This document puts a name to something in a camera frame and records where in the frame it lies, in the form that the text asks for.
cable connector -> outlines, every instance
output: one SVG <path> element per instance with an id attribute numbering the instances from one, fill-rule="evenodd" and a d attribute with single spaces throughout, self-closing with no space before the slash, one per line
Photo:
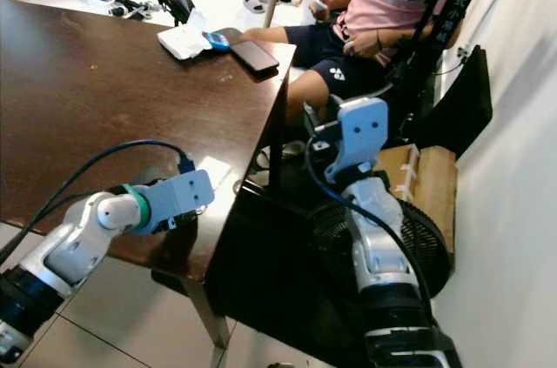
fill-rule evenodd
<path id="1" fill-rule="evenodd" d="M 178 162 L 178 171 L 180 174 L 185 174 L 187 172 L 192 172 L 195 170 L 195 164 L 186 155 L 180 155 L 180 161 Z"/>
<path id="2" fill-rule="evenodd" d="M 459 47 L 456 50 L 456 57 L 461 57 L 462 58 L 462 64 L 466 63 L 466 61 L 468 60 L 468 56 L 469 56 L 469 53 L 468 53 L 468 50 L 466 48 Z"/>

robotic arm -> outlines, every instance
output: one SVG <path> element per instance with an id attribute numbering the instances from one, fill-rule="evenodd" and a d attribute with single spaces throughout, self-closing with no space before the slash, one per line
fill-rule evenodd
<path id="1" fill-rule="evenodd" d="M 460 368 L 453 341 L 433 320 L 425 282 L 416 273 L 419 268 L 403 252 L 399 202 L 383 180 L 370 173 L 387 139 L 386 103 L 357 98 L 339 106 L 337 121 L 320 126 L 315 126 L 311 107 L 305 110 L 306 127 L 312 133 L 308 170 L 331 197 L 350 209 L 352 262 L 372 366 Z M 341 196 L 320 183 L 312 168 L 312 157 L 326 157 L 328 151 L 336 157 L 323 174 Z"/>
<path id="2" fill-rule="evenodd" d="M 97 268 L 112 239 L 123 233 L 152 233 L 160 222 L 214 199 L 205 171 L 152 186 L 123 187 L 124 194 L 99 192 L 73 204 L 62 224 L 0 275 L 0 363 L 19 359 L 37 329 Z"/>

white wall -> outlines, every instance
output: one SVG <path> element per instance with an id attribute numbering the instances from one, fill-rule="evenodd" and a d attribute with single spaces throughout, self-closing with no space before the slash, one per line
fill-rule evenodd
<path id="1" fill-rule="evenodd" d="M 436 311 L 466 367 L 555 367 L 557 0 L 498 0 L 474 33 L 491 1 L 455 46 L 487 50 L 494 116 L 459 161 L 456 272 Z"/>

hand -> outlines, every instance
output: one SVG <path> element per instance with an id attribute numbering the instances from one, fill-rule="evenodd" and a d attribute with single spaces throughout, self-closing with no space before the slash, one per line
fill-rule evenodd
<path id="1" fill-rule="evenodd" d="M 313 17 L 315 17 L 316 20 L 320 22 L 326 22 L 329 19 L 329 16 L 331 15 L 331 0 L 319 0 L 319 1 L 321 1 L 321 3 L 324 3 L 327 6 L 327 8 L 324 10 L 317 11 L 313 7 L 313 4 L 310 3 L 310 11 L 312 12 Z"/>
<path id="2" fill-rule="evenodd" d="M 349 57 L 374 57 L 381 52 L 382 42 L 378 41 L 376 30 L 369 30 L 351 37 L 344 46 L 344 54 Z"/>

blue phone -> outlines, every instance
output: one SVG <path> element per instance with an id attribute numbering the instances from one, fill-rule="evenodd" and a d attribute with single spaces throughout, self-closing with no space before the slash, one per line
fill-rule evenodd
<path id="1" fill-rule="evenodd" d="M 220 33 L 204 33 L 203 36 L 211 43 L 212 48 L 215 50 L 230 49 L 230 44 L 225 35 L 221 35 Z"/>

